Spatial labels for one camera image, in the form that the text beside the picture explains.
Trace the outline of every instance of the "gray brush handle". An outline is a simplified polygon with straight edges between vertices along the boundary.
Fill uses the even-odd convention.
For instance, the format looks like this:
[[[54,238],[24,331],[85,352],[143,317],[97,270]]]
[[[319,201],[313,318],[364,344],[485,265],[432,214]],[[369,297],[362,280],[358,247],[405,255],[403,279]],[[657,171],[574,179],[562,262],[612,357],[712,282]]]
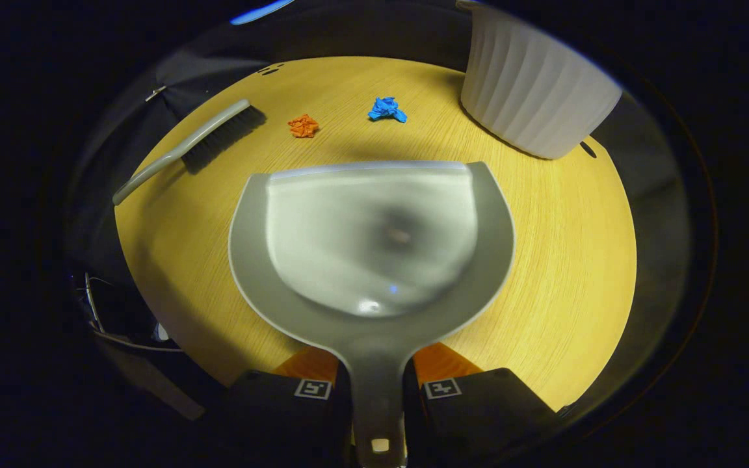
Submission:
[[[237,113],[242,112],[248,107],[250,107],[250,101],[248,101],[247,99],[242,99],[232,106],[227,107],[227,109],[222,110],[220,113],[214,116],[214,118],[211,118],[204,125],[199,127],[198,130],[193,131],[193,133],[185,138],[184,141],[178,143],[178,146],[172,148],[172,150],[167,152],[167,154],[164,154],[163,156],[157,158],[155,162],[151,163],[149,166],[143,168],[142,171],[137,172],[137,174],[133,175],[133,177],[131,177],[131,179],[129,179],[127,183],[124,183],[119,189],[117,189],[117,192],[115,192],[115,194],[112,196],[113,204],[115,204],[115,206],[120,205],[121,202],[123,202],[123,200],[125,200],[125,198],[129,196],[129,194],[134,192],[137,187],[140,187],[140,184],[148,181],[149,178],[160,172],[161,169],[166,168],[166,166],[169,166],[175,161],[181,159],[184,154],[187,154],[187,151],[190,151],[193,146],[197,145],[197,143],[202,141],[202,139],[209,135],[213,130],[216,130],[221,124],[227,122]]]

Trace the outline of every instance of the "white ribbed bucket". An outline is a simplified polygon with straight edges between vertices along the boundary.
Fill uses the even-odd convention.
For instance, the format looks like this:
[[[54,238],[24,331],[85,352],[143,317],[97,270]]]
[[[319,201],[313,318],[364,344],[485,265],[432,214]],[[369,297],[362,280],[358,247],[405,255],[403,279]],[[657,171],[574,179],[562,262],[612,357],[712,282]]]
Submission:
[[[622,90],[597,66],[518,18],[474,2],[461,104],[476,121],[534,156],[557,159],[612,112]]]

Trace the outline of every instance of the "metal clip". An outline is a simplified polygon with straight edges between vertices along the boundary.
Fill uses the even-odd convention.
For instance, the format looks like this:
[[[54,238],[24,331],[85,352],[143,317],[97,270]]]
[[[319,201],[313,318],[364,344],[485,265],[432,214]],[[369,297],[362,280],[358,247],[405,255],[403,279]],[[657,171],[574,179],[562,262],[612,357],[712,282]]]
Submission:
[[[144,103],[148,103],[148,101],[149,101],[149,100],[150,100],[151,98],[154,98],[155,96],[157,96],[158,94],[160,94],[160,93],[161,93],[161,91],[163,91],[164,89],[166,89],[166,86],[161,86],[161,87],[160,87],[160,88],[158,88],[158,89],[154,89],[154,90],[152,90],[152,93],[151,93],[151,94],[149,95],[149,97],[147,97],[146,99],[144,99],[144,100],[143,100],[143,102],[144,102]]]

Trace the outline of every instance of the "wooden table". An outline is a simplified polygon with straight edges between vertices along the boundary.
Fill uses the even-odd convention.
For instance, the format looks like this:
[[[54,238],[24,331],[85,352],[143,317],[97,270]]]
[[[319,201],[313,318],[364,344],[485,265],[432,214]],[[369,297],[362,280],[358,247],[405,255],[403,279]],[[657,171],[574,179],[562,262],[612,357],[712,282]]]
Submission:
[[[508,367],[554,410],[603,370],[624,330],[636,273],[632,214],[603,146],[562,159],[522,154],[483,130],[458,104],[464,74],[380,57],[323,57],[271,66],[194,110],[142,167],[224,107],[248,98],[267,122],[197,175],[156,175],[116,208],[137,287],[181,348],[222,384],[248,368],[271,370],[303,346],[242,299],[227,258],[229,224],[250,174],[372,160],[484,161],[517,231],[505,289],[476,322],[443,343],[482,369]],[[375,97],[408,115],[371,122]],[[314,138],[286,122],[308,113]]]

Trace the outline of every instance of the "blue crumpled paper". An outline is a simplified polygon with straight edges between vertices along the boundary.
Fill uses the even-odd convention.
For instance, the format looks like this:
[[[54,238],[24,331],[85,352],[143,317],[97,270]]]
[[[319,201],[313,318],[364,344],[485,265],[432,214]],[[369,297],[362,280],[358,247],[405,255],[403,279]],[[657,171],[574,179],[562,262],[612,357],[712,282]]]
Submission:
[[[398,103],[395,102],[394,97],[379,97],[374,99],[374,107],[369,111],[369,118],[377,120],[384,118],[385,116],[393,116],[398,122],[405,124],[406,114],[403,110],[398,109]]]

